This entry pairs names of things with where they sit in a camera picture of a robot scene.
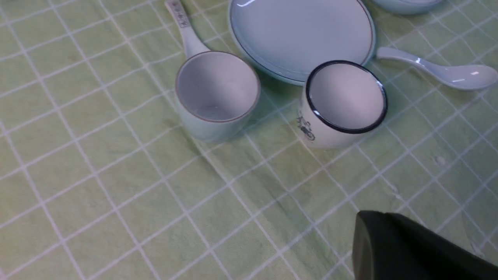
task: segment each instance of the white spoon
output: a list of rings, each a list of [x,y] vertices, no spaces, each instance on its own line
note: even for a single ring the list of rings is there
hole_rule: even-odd
[[[413,54],[386,47],[377,50],[377,58],[404,61],[431,74],[439,82],[459,90],[479,90],[498,82],[498,72],[486,65],[441,66]]]

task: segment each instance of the green tablecloth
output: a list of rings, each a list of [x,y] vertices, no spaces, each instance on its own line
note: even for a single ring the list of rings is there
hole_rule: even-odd
[[[185,0],[238,53],[225,0]],[[396,16],[378,46],[498,67],[498,2]],[[301,89],[261,76],[236,139],[192,140],[174,110],[185,60],[162,1],[0,1],[0,280],[352,279],[359,209],[400,212],[498,264],[498,88],[459,92],[398,62],[385,122],[310,150]]]

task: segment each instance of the printed design on cup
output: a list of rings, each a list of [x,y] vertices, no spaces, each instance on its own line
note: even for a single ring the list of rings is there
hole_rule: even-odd
[[[173,8],[172,10],[174,11],[174,16],[176,17],[178,21],[178,25],[180,28],[186,28],[190,26],[190,23],[185,20],[186,15],[185,15],[185,10],[183,9],[182,5],[180,4],[179,1],[173,1],[169,3],[171,7]]]
[[[303,118],[301,110],[297,111],[297,127],[304,133],[308,140],[315,140],[315,135],[311,132],[311,124]]]

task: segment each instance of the plate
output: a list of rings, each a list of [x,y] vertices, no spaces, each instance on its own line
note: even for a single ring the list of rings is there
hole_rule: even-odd
[[[374,23],[360,0],[232,0],[228,20],[256,67],[295,85],[323,62],[364,65],[374,53]]]

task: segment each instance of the black object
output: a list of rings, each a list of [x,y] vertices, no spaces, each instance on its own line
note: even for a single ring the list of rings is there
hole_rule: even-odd
[[[498,280],[498,267],[400,214],[360,211],[356,280]]]

